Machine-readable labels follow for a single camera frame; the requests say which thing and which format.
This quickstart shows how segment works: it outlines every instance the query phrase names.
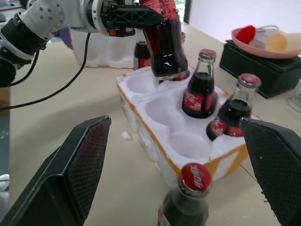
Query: styrofoam box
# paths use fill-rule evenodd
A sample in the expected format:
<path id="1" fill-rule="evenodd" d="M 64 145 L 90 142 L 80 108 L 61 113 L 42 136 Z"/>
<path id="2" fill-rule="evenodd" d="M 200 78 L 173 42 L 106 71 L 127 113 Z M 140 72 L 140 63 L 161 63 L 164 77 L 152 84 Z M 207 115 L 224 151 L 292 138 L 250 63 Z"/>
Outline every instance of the styrofoam box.
<path id="1" fill-rule="evenodd" d="M 189 67 L 189 71 L 191 77 L 194 69 Z M 206 135 L 208 123 L 227 99 L 218 87 L 212 116 L 195 119 L 183 112 L 182 98 L 190 77 L 159 85 L 147 67 L 117 78 L 124 114 L 169 186 L 176 183 L 181 167 L 189 162 L 205 165 L 217 180 L 248 156 L 243 137 L 222 135 L 212 142 Z"/>

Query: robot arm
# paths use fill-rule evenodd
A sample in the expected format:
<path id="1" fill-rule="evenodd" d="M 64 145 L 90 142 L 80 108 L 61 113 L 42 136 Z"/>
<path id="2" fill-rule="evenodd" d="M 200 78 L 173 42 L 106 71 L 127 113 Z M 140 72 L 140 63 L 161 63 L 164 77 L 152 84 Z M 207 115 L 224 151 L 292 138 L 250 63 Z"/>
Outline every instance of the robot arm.
<path id="1" fill-rule="evenodd" d="M 158 24 L 163 16 L 133 0 L 29 0 L 0 31 L 0 87 L 45 49 L 53 32 L 63 28 L 126 37 Z"/>

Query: white wall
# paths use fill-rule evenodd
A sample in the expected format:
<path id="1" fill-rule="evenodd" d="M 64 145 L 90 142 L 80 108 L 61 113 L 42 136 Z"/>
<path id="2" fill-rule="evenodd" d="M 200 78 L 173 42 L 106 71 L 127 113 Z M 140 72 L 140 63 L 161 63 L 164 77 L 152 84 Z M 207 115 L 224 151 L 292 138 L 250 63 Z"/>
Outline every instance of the white wall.
<path id="1" fill-rule="evenodd" d="M 189 24 L 220 41 L 250 24 L 301 32 L 301 0 L 192 0 Z"/>

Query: black cable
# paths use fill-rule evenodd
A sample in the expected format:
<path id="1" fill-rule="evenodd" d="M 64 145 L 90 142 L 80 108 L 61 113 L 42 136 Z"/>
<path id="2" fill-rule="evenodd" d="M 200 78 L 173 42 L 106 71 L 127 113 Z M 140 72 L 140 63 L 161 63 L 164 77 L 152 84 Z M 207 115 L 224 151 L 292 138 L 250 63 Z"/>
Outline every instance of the black cable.
<path id="1" fill-rule="evenodd" d="M 4 87 L 15 86 L 15 85 L 20 84 L 21 82 L 25 81 L 26 79 L 28 79 L 28 77 L 31 75 L 31 73 L 32 73 L 32 71 L 33 71 L 33 69 L 34 69 L 37 61 L 38 61 L 39 53 L 40 53 L 40 51 L 38 50 L 36 52 L 36 55 L 34 56 L 34 60 L 32 62 L 32 66 L 30 67 L 28 73 L 22 79 L 20 79 L 19 81 L 13 82 L 13 83 L 11 83 L 11 84 L 9 84 L 7 86 L 4 86 Z"/>
<path id="2" fill-rule="evenodd" d="M 84 61 L 83 61 L 83 64 L 82 64 L 80 70 L 76 73 L 76 75 L 73 77 L 73 79 L 71 79 L 71 81 L 68 82 L 67 85 L 65 85 L 63 88 L 59 89 L 57 92 L 55 92 L 55 93 L 53 93 L 53 94 L 51 94 L 51 95 L 49 95 L 49 96 L 47 96 L 47 97 L 44 97 L 44 98 L 42 98 L 42 99 L 40 99 L 40 100 L 28 102 L 28 103 L 21 104 L 21 105 L 15 105 L 15 106 L 10 106 L 10 107 L 0 108 L 0 112 L 40 103 L 40 102 L 42 102 L 42 101 L 44 101 L 44 100 L 48 100 L 48 99 L 54 97 L 55 95 L 59 94 L 60 92 L 64 91 L 66 88 L 68 88 L 68 87 L 69 87 L 69 86 L 77 79 L 77 77 L 80 75 L 80 73 L 82 72 L 82 70 L 83 70 L 84 67 L 85 67 L 86 60 L 87 60 L 87 50 L 88 50 L 88 43 L 89 43 L 90 35 L 91 35 L 91 33 L 88 33 L 87 39 L 86 39 L 86 44 L 85 44 L 85 55 L 84 55 Z"/>

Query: beige table surface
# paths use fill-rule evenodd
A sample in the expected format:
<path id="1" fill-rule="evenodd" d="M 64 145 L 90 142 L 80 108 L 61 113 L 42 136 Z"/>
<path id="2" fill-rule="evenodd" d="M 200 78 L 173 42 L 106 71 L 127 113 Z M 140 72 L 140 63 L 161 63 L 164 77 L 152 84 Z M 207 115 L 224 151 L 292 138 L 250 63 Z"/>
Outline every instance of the beige table surface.
<path id="1" fill-rule="evenodd" d="M 196 65 L 198 51 L 212 48 L 219 58 L 216 85 L 232 92 L 236 79 L 218 67 L 223 44 L 185 26 L 186 53 Z M 64 86 L 77 72 L 73 52 L 54 43 L 40 54 L 36 69 L 24 83 L 12 88 L 12 104 L 45 97 Z M 20 77 L 28 67 L 19 72 Z M 130 70 L 86 68 L 63 93 L 43 103 L 11 112 L 11 201 L 17 199 L 36 170 L 77 124 L 110 115 L 112 126 L 101 180 L 85 226 L 154 226 L 168 187 L 130 129 L 120 107 L 115 78 Z M 288 93 L 265 100 L 256 95 L 253 113 L 265 121 L 295 130 L 301 135 L 301 115 L 285 104 Z M 121 133 L 129 131 L 132 141 Z M 249 161 L 244 167 L 253 174 Z M 208 226 L 278 226 L 264 202 L 257 182 L 239 168 L 213 184 L 208 196 Z"/>

